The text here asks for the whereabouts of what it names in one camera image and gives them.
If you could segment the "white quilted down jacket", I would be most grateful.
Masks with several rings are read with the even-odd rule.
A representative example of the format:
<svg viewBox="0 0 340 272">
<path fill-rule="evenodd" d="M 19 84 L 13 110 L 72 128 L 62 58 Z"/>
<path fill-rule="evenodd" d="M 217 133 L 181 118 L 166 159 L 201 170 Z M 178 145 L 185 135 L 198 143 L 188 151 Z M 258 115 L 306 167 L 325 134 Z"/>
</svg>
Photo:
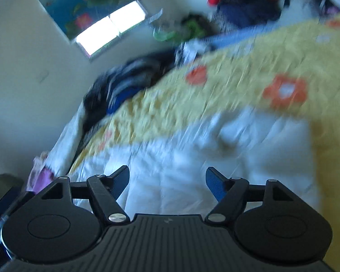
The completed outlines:
<svg viewBox="0 0 340 272">
<path fill-rule="evenodd" d="M 214 114 L 169 137 L 105 149 L 86 158 L 70 179 L 108 176 L 123 165 L 130 178 L 117 201 L 129 216 L 205 216 L 216 205 L 206 186 L 209 167 L 251 184 L 276 179 L 320 208 L 309 123 L 250 107 Z"/>
</svg>

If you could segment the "navy blue clothes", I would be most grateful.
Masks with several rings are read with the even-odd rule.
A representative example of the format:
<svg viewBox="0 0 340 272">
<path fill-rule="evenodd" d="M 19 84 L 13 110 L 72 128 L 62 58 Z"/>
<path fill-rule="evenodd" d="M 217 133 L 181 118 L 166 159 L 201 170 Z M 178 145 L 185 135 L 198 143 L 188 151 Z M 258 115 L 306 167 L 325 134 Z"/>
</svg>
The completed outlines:
<svg viewBox="0 0 340 272">
<path fill-rule="evenodd" d="M 238 29 L 275 22 L 281 16 L 279 0 L 220 0 L 217 13 Z"/>
</svg>

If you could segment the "white text-print quilt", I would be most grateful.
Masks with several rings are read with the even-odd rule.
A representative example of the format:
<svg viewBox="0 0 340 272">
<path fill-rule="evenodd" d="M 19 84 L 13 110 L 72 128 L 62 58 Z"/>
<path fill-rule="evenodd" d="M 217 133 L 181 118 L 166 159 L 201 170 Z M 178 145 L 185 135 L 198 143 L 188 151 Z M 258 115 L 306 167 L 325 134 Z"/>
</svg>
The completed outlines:
<svg viewBox="0 0 340 272">
<path fill-rule="evenodd" d="M 45 160 L 45 167 L 48 168 L 55 177 L 65 176 L 69 172 L 83 134 L 85 119 L 86 111 L 81 102 L 77 112 L 69 123 L 66 124 L 56 144 Z"/>
</svg>

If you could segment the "purple cloth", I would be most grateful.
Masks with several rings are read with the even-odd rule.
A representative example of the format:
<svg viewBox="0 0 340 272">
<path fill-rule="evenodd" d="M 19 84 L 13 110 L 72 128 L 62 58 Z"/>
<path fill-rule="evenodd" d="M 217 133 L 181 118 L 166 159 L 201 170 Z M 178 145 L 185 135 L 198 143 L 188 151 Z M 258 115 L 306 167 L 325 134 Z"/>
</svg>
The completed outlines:
<svg viewBox="0 0 340 272">
<path fill-rule="evenodd" d="M 42 152 L 34 158 L 33 167 L 27 179 L 27 191 L 37 194 L 54 180 L 53 172 L 45 166 L 48 154 L 49 152 Z"/>
</svg>

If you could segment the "stack of dark folded sweaters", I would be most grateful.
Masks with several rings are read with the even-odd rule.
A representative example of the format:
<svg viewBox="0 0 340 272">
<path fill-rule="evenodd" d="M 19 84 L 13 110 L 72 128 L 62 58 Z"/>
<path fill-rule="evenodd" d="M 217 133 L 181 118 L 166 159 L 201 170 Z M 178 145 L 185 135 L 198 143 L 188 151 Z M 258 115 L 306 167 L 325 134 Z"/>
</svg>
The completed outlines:
<svg viewBox="0 0 340 272">
<path fill-rule="evenodd" d="M 101 74 L 83 97 L 84 132 L 114 114 L 126 100 L 154 86 L 174 64 L 175 49 L 166 49 L 129 60 Z"/>
</svg>

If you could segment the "yellow floral bed sheet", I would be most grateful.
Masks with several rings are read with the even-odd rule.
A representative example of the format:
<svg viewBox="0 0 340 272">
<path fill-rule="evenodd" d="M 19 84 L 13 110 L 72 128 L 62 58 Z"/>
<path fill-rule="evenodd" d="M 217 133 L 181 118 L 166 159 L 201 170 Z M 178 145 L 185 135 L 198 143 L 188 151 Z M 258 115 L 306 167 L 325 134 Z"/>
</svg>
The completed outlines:
<svg viewBox="0 0 340 272">
<path fill-rule="evenodd" d="M 86 158 L 114 146 L 169 137 L 221 112 L 247 107 L 309 123 L 320 194 L 333 240 L 326 262 L 340 271 L 340 16 L 272 31 L 173 69 L 127 100 L 90 140 Z"/>
</svg>

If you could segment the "black and white garment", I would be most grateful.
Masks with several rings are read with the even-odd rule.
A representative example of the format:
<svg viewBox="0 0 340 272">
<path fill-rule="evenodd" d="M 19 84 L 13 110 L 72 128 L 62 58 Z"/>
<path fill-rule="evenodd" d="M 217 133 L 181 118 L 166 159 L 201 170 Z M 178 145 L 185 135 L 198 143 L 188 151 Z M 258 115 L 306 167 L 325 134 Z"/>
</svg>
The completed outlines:
<svg viewBox="0 0 340 272">
<path fill-rule="evenodd" d="M 183 42 L 176 48 L 175 65 L 182 66 L 192 63 L 197 57 L 214 50 L 213 46 L 202 40 L 194 39 Z"/>
</svg>

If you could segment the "light blue blanket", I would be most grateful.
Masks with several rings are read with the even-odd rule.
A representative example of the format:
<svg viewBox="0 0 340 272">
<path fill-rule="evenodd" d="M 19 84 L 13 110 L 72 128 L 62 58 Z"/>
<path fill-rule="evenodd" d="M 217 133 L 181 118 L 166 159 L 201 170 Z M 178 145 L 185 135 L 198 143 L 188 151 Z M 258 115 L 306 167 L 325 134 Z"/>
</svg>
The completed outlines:
<svg viewBox="0 0 340 272">
<path fill-rule="evenodd" d="M 277 28 L 275 25 L 259 25 L 252 28 L 244 28 L 233 33 L 222 33 L 216 36 L 201 39 L 201 42 L 210 44 L 215 50 L 222 49 L 226 46 L 237 44 L 243 40 L 252 39 L 259 35 L 269 33 Z"/>
</svg>

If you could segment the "window with frame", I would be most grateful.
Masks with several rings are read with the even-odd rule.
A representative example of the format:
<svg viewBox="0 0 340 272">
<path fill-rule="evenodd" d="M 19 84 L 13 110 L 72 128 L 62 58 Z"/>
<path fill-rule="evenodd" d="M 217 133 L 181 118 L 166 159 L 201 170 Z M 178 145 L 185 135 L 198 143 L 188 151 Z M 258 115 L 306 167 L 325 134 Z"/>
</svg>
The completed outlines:
<svg viewBox="0 0 340 272">
<path fill-rule="evenodd" d="M 76 37 L 75 43 L 91 58 L 114 44 L 146 18 L 147 12 L 141 3 L 133 1 L 90 26 Z"/>
</svg>

